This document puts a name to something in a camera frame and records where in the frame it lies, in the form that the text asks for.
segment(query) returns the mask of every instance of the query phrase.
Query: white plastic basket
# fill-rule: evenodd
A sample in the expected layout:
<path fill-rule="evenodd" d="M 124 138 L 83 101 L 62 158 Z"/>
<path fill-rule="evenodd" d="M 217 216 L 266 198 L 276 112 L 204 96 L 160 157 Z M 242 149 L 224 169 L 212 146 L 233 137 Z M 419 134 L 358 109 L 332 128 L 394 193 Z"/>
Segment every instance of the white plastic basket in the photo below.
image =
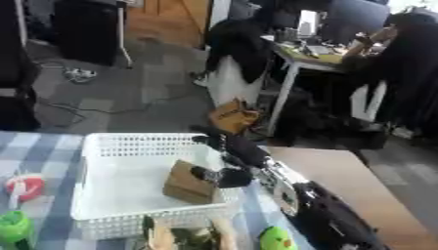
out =
<path fill-rule="evenodd" d="M 232 218 L 239 189 L 217 189 L 213 202 L 194 205 L 162 194 L 175 161 L 219 170 L 219 152 L 192 142 L 196 134 L 92 134 L 82 149 L 71 217 L 90 239 L 142 233 L 145 215 L 173 228 L 204 227 L 215 217 Z"/>

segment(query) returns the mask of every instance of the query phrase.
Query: green toy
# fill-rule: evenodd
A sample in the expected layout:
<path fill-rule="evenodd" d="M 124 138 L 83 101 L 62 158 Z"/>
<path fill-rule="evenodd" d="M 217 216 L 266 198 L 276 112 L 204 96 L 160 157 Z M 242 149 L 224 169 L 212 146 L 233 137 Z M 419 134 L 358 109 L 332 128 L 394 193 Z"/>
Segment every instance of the green toy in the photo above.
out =
<path fill-rule="evenodd" d="M 287 231 L 279 227 L 269 227 L 259 236 L 261 250 L 298 250 Z"/>
<path fill-rule="evenodd" d="M 32 221 L 21 211 L 0 215 L 0 246 L 5 250 L 32 250 Z"/>

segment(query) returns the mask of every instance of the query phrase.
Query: green cup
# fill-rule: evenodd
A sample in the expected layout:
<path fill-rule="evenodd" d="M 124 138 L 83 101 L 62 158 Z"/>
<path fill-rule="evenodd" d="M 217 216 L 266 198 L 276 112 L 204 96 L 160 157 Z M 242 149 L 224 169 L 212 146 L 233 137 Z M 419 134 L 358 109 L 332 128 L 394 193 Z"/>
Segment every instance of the green cup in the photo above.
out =
<path fill-rule="evenodd" d="M 22 211 L 0 215 L 0 246 L 5 250 L 32 250 L 34 243 L 32 221 Z"/>

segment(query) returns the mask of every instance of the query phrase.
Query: desk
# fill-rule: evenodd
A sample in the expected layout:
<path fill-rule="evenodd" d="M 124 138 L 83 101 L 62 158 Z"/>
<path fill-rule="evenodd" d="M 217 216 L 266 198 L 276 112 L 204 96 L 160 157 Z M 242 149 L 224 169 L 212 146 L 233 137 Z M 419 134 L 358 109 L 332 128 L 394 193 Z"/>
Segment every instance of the desk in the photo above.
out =
<path fill-rule="evenodd" d="M 45 177 L 43 195 L 21 207 L 34 222 L 36 249 L 131 250 L 135 238 L 83 240 L 69 215 L 82 140 L 82 136 L 73 135 L 0 132 L 0 182 L 19 166 L 22 171 Z M 380 229 L 391 250 L 438 249 L 433 236 L 353 154 L 290 147 L 268 149 L 274 158 L 343 197 L 372 226 Z M 242 194 L 241 210 L 233 219 L 240 250 L 258 249 L 258 234 L 272 225 L 288 229 L 300 250 L 314 250 L 258 183 L 243 188 Z M 7 210 L 7 201 L 5 192 L 0 191 L 0 213 Z"/>
<path fill-rule="evenodd" d="M 70 216 L 71 197 L 80 164 L 83 136 L 9 133 L 0 131 L 0 185 L 19 168 L 41 173 L 46 181 L 43 195 L 22 204 L 33 221 L 36 249 L 40 250 L 135 250 L 138 237 L 84 240 Z M 241 189 L 241 207 L 233 218 L 240 250 L 259 249 L 257 236 L 268 226 L 287 229 L 300 250 L 315 250 L 291 225 L 256 182 Z M 0 191 L 0 214 L 8 208 L 8 196 Z"/>
<path fill-rule="evenodd" d="M 324 72 L 341 72 L 339 69 L 339 62 L 324 62 L 321 59 L 309 58 L 303 55 L 290 53 L 285 47 L 277 43 L 273 44 L 273 51 L 285 60 L 285 63 L 289 64 L 289 69 L 287 75 L 285 76 L 285 81 L 283 82 L 282 88 L 280 90 L 279 97 L 274 106 L 274 111 L 271 115 L 268 125 L 268 136 L 274 136 L 277 122 L 279 120 L 280 114 L 282 113 L 285 102 L 287 101 L 290 90 L 295 83 L 295 78 L 301 68 L 314 69 Z"/>
<path fill-rule="evenodd" d="M 342 197 L 391 250 L 438 249 L 438 241 L 365 167 L 344 150 L 269 147 L 281 160 Z"/>

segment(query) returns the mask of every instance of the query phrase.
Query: black jacket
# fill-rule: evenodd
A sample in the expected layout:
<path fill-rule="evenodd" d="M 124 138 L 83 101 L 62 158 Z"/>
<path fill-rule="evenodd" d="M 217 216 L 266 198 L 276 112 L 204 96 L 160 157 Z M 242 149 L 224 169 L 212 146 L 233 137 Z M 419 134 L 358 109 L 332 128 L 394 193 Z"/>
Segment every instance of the black jacket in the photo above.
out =
<path fill-rule="evenodd" d="M 258 79 L 266 68 L 269 44 L 262 38 L 264 28 L 254 20 L 225 20 L 214 25 L 206 34 L 205 43 L 211 47 L 206 70 L 214 71 L 219 62 L 231 56 L 241 67 L 247 83 Z"/>

